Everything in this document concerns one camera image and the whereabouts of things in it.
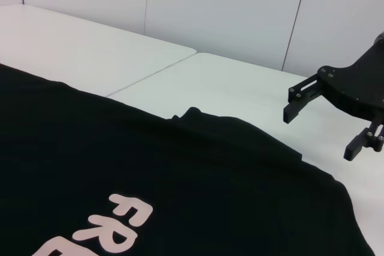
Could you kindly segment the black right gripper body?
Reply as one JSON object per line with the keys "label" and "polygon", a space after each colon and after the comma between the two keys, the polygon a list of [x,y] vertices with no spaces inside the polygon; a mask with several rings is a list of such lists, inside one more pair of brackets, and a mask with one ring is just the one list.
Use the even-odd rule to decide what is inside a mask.
{"label": "black right gripper body", "polygon": [[367,121],[383,122],[383,34],[352,65],[317,71],[322,96],[337,109]]}

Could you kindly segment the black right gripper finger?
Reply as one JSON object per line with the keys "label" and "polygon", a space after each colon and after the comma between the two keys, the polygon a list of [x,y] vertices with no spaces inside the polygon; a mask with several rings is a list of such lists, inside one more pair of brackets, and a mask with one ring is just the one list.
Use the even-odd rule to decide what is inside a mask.
{"label": "black right gripper finger", "polygon": [[317,74],[289,88],[288,105],[283,109],[283,121],[289,124],[309,102],[322,94],[323,85]]}
{"label": "black right gripper finger", "polygon": [[364,128],[353,140],[346,146],[344,159],[352,161],[363,147],[372,148],[375,152],[381,152],[383,149],[383,128],[379,135],[375,135],[381,124],[372,122],[369,128]]}

